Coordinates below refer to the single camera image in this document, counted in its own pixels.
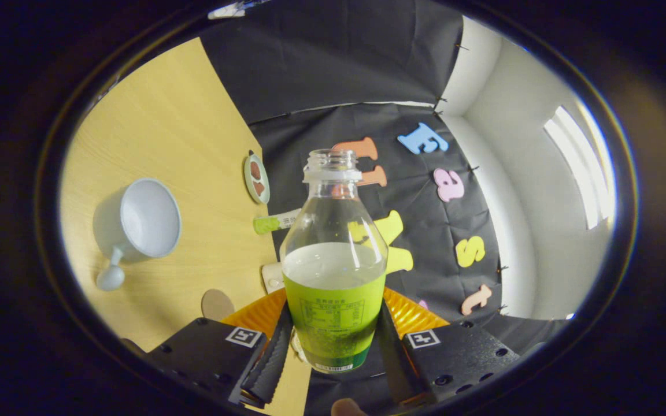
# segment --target barcode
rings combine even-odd
[[[343,366],[343,367],[328,367],[328,366],[323,366],[323,364],[315,364],[315,366],[321,370],[330,371],[330,372],[344,372],[346,370],[354,368],[354,364],[349,364],[348,366]]]

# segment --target cup handle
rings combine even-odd
[[[99,276],[97,276],[97,287],[106,292],[118,289],[125,281],[125,272],[118,266],[122,259],[123,253],[119,247],[112,248],[112,258],[109,259],[108,268],[104,269]]]

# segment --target letter s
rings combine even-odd
[[[475,261],[484,258],[484,240],[482,237],[474,236],[457,243],[457,263],[462,267],[469,267]]]

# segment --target small plate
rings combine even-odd
[[[264,164],[261,163],[261,158],[256,155],[250,155],[246,158],[246,163],[243,164],[243,173],[246,176],[246,188],[248,193],[251,194],[251,198],[256,203],[269,203],[269,197],[271,196],[269,176],[267,176]]]

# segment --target green bottle label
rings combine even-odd
[[[382,305],[385,274],[359,287],[327,290],[284,277],[289,310],[307,360],[324,372],[363,364]]]

